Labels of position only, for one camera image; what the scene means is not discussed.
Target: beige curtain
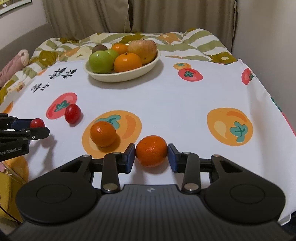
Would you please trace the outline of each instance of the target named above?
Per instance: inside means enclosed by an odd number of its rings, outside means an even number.
[[[185,32],[202,28],[232,47],[235,0],[128,0],[132,32]]]
[[[56,37],[203,28],[231,50],[235,0],[43,0]]]
[[[94,33],[128,33],[128,0],[43,0],[55,37],[72,40]]]

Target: fruit bowl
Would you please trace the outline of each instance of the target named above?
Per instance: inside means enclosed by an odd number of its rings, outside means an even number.
[[[151,69],[153,69],[153,67],[156,65],[159,59],[160,59],[160,51],[157,50],[157,55],[152,62],[146,65],[143,65],[142,67],[137,69],[133,69],[125,72],[119,72],[119,73],[111,72],[108,74],[96,74],[91,71],[88,60],[85,62],[83,69],[91,77],[101,82],[110,82],[110,83],[123,82],[123,81],[138,78],[148,73]]]

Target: yellow apple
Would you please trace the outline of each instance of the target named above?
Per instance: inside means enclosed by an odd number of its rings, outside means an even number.
[[[154,60],[157,47],[152,40],[134,40],[128,45],[128,52],[138,55],[142,64],[148,64]]]

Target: cable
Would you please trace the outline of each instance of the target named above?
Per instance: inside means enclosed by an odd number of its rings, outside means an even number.
[[[14,219],[14,220],[17,222],[18,225],[21,225],[21,224],[22,224],[22,223],[21,223],[20,221],[18,221],[16,218],[14,218],[13,216],[11,216],[8,212],[6,212],[6,211],[4,210],[4,208],[2,208],[1,206],[0,206],[0,209],[1,209],[3,212],[5,212],[8,216],[10,216],[12,219]]]

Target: poster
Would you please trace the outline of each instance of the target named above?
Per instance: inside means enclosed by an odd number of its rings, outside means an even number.
[[[30,2],[32,0],[0,0],[0,15]]]

